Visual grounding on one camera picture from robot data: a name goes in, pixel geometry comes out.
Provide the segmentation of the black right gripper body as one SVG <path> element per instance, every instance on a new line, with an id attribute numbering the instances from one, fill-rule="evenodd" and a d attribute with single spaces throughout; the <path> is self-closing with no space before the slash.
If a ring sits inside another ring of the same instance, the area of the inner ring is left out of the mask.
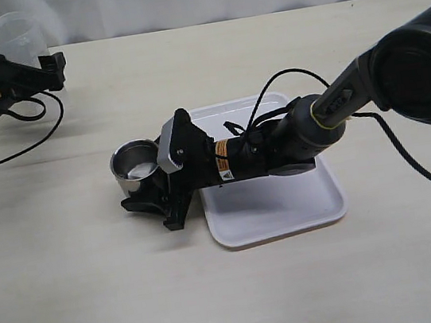
<path id="1" fill-rule="evenodd" d="M 185 109 L 176 109 L 173 117 L 172 151 L 177 151 L 184 164 L 178 172 L 167 174 L 170 211 L 164 225 L 170 231 L 177 231 L 185 225 L 192 195 L 197 189 L 264 177 L 268 172 L 261 129 L 215 141 L 192 123 Z"/>

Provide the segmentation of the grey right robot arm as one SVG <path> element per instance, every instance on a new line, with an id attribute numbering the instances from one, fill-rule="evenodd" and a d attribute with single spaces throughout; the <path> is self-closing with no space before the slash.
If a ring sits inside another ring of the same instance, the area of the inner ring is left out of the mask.
<path id="1" fill-rule="evenodd" d="M 166 228 L 181 229 L 197 189 L 310 171 L 369 103 L 380 125 L 384 111 L 431 125 L 431 6 L 356 57 L 322 94 L 255 111 L 244 126 L 227 121 L 228 139 L 208 136 L 178 109 L 159 137 L 144 143 L 143 166 L 130 165 L 130 146 L 112 157 L 115 176 L 126 182 L 121 205 L 163 215 Z"/>

